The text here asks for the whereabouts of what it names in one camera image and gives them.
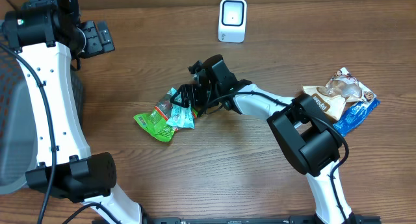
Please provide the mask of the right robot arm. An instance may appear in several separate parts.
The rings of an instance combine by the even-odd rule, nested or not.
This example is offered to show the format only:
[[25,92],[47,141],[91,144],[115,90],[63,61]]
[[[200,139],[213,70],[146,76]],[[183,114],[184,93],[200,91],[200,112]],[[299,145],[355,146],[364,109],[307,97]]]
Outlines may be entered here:
[[199,116],[219,105],[265,120],[288,163],[306,176],[315,200],[316,222],[355,223],[339,178],[339,167],[348,158],[339,149],[348,144],[310,95],[282,97],[238,80],[222,55],[197,61],[188,70],[195,82],[178,88],[170,98],[173,105],[196,107]]

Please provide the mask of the beige brown snack packet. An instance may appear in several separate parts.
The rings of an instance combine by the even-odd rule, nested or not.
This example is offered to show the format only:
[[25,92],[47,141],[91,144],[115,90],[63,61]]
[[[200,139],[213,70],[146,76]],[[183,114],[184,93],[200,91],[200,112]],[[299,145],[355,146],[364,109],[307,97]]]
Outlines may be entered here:
[[368,107],[377,97],[345,67],[339,69],[325,86],[303,86],[302,90],[336,121],[340,120],[347,103],[362,102]]

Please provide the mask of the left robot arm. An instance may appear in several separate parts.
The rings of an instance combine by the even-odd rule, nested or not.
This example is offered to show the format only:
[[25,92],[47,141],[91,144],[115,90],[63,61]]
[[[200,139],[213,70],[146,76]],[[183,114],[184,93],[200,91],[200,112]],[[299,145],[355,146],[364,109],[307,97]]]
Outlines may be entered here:
[[37,134],[29,188],[94,209],[108,223],[146,223],[142,207],[117,183],[110,153],[92,154],[83,134],[71,72],[84,58],[114,51],[105,22],[81,21],[78,0],[27,0],[6,13],[3,49],[20,64]]

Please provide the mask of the green snack packet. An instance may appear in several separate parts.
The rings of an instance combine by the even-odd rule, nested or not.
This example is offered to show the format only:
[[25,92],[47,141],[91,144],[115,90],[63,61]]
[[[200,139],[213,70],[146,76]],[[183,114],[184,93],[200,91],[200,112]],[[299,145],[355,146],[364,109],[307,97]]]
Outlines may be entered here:
[[[175,93],[176,89],[170,88],[166,95],[157,102],[152,112],[137,114],[133,117],[142,129],[160,142],[169,142],[173,135],[181,130],[181,128],[171,127],[167,124],[172,109],[170,98]],[[192,107],[191,109],[195,120],[197,112]]]

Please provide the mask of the blue snack bar wrapper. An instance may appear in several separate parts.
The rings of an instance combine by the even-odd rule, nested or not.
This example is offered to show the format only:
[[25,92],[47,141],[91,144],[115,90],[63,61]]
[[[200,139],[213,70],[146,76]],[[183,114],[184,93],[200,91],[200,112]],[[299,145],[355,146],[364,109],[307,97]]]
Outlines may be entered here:
[[363,101],[353,104],[344,112],[340,120],[333,124],[333,127],[341,136],[346,136],[349,132],[359,127],[368,115],[380,104],[378,99],[373,99],[366,103]]

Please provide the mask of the light teal snack packet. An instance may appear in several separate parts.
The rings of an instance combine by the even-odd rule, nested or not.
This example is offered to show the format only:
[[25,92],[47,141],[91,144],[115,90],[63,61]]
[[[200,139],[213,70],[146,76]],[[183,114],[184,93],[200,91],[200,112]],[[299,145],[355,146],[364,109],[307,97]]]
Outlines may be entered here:
[[167,124],[171,127],[178,128],[194,128],[194,116],[191,107],[184,108],[176,104],[172,104],[170,117]]

